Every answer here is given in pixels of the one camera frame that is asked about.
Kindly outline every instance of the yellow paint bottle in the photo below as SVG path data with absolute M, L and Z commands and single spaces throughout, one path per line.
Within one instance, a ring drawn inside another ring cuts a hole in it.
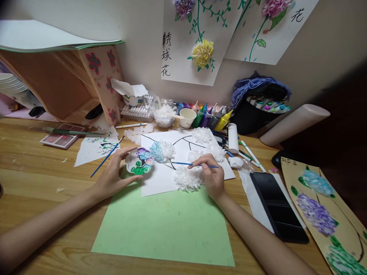
M 231 110 L 228 114 L 225 114 L 221 120 L 219 120 L 217 126 L 215 126 L 214 131 L 221 131 L 224 126 L 226 126 L 229 122 L 229 119 L 231 118 L 231 113 L 233 110 Z

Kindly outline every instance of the small bag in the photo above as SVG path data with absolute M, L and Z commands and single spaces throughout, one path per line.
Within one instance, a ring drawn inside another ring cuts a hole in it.
M 246 98 L 252 95 L 264 95 L 266 98 L 281 101 L 287 97 L 287 90 L 277 84 L 271 83 L 249 90 L 244 94 L 235 110 L 235 114 L 231 118 L 231 123 L 237 125 L 237 132 L 240 135 L 255 133 L 260 128 L 282 115 L 268 113 L 267 111 L 251 105 L 246 101 Z

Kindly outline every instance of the wall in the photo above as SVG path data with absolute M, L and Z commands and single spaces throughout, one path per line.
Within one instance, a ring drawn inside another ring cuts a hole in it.
M 367 1 L 320 0 L 276 66 L 224 60 L 213 87 L 161 80 L 163 0 L 16 0 L 8 17 L 22 16 L 90 39 L 123 39 L 123 76 L 152 94 L 175 100 L 230 101 L 232 87 L 254 70 L 293 91 L 298 107 L 367 57 Z

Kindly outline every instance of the flower-shaped palette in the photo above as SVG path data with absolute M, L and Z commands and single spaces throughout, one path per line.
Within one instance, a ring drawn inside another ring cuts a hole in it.
M 142 175 L 148 173 L 152 169 L 154 159 L 152 158 L 152 153 L 140 147 L 133 150 L 125 159 L 126 168 L 130 173 L 135 175 Z

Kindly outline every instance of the green paper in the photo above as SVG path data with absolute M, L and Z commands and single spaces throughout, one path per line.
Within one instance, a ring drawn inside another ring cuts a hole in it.
M 235 266 L 223 213 L 204 185 L 147 197 L 141 181 L 127 186 L 112 197 L 92 252 Z

